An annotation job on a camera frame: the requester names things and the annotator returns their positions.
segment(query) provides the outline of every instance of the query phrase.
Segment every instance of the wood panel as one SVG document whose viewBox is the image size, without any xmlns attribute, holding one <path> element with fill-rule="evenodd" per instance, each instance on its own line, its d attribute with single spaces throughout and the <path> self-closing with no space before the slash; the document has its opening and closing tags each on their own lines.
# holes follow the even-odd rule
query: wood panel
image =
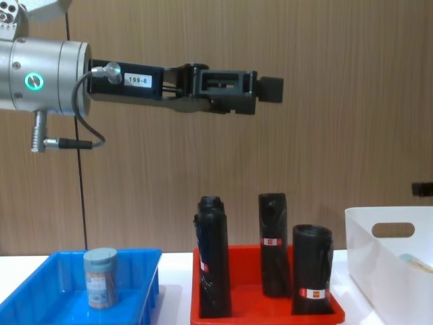
<svg viewBox="0 0 433 325">
<path fill-rule="evenodd" d="M 263 192 L 337 248 L 346 207 L 431 204 L 411 182 L 433 179 L 432 16 L 427 0 L 75 1 L 72 38 L 95 58 L 285 79 L 284 103 L 255 116 L 93 102 L 108 142 L 83 154 L 89 246 L 190 250 L 206 194 L 231 244 L 258 241 Z"/>
<path fill-rule="evenodd" d="M 65 19 L 31 24 L 30 35 L 66 39 Z M 76 151 L 30 152 L 33 114 L 0 112 L 0 255 L 83 249 Z M 52 136 L 75 138 L 71 117 L 51 116 Z"/>
</svg>

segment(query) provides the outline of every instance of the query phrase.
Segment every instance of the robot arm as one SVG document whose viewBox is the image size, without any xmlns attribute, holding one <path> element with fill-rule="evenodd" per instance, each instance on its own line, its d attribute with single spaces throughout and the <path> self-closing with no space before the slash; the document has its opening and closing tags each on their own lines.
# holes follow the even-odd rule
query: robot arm
<svg viewBox="0 0 433 325">
<path fill-rule="evenodd" d="M 255 71 L 178 68 L 96 60 L 87 43 L 28 38 L 29 20 L 48 21 L 72 0 L 0 0 L 0 109 L 34 112 L 32 151 L 92 149 L 104 137 L 88 125 L 90 99 L 178 112 L 254 114 L 256 99 L 282 102 L 283 80 Z M 99 142 L 47 137 L 47 114 L 75 115 Z"/>
</svg>

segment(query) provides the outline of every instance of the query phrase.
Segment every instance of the small canister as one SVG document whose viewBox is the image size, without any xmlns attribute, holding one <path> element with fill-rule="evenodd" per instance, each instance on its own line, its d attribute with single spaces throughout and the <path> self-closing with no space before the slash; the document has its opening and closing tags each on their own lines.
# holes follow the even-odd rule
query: small canister
<svg viewBox="0 0 433 325">
<path fill-rule="evenodd" d="M 84 254 L 87 299 L 90 307 L 105 309 L 117 303 L 116 264 L 117 251 L 113 248 L 97 248 Z"/>
</svg>

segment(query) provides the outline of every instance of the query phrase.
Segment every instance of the white table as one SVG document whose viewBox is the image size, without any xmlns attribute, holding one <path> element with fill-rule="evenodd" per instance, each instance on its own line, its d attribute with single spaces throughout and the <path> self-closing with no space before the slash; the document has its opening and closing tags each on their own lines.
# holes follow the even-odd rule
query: white table
<svg viewBox="0 0 433 325">
<path fill-rule="evenodd" d="M 46 256 L 0 257 L 0 303 Z M 192 253 L 165 253 L 159 264 L 160 295 L 152 324 L 188 325 L 191 309 Z M 383 325 L 373 307 L 349 276 L 347 252 L 335 251 L 331 292 L 346 312 L 346 325 Z"/>
</svg>

